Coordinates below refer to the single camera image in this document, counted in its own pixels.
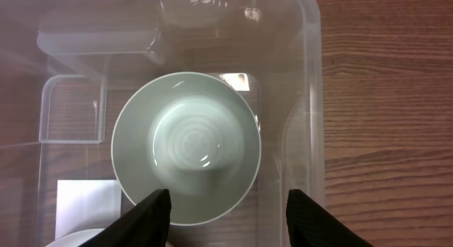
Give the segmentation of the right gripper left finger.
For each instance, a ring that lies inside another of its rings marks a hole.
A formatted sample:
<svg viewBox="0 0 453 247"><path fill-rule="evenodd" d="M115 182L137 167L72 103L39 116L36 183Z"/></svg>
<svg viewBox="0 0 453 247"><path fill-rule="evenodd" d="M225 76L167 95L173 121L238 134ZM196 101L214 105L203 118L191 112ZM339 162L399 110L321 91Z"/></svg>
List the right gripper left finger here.
<svg viewBox="0 0 453 247"><path fill-rule="evenodd" d="M170 214L169 190L155 190L81 247L165 247Z"/></svg>

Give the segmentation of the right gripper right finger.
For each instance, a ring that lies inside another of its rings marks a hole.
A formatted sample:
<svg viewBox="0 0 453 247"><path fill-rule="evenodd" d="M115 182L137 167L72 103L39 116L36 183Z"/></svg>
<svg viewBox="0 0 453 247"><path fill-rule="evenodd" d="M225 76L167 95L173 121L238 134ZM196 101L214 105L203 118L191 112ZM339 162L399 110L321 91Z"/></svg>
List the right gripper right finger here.
<svg viewBox="0 0 453 247"><path fill-rule="evenodd" d="M300 189L289 190L286 219L291 247L372 247Z"/></svg>

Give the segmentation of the grey plate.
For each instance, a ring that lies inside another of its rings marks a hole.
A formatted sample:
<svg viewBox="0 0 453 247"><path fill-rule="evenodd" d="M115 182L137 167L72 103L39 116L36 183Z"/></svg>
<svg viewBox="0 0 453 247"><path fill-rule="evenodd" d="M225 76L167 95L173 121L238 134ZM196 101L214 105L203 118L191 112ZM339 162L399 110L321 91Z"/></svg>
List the grey plate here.
<svg viewBox="0 0 453 247"><path fill-rule="evenodd" d="M46 245L46 247L78 247L89 239L92 239L94 236L98 235L103 230L104 228L85 229L82 231L70 233L57 240L54 240L52 243Z"/></svg>

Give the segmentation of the grey bowl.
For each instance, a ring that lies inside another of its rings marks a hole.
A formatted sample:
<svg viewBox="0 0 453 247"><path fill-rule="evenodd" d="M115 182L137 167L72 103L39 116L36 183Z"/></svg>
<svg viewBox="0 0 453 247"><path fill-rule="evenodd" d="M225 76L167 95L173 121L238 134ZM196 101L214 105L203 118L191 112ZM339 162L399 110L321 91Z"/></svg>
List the grey bowl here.
<svg viewBox="0 0 453 247"><path fill-rule="evenodd" d="M184 71L160 76L128 99L110 153L131 203L166 189L170 223L195 226L223 217L247 196L260 168L262 141L255 114L235 88Z"/></svg>

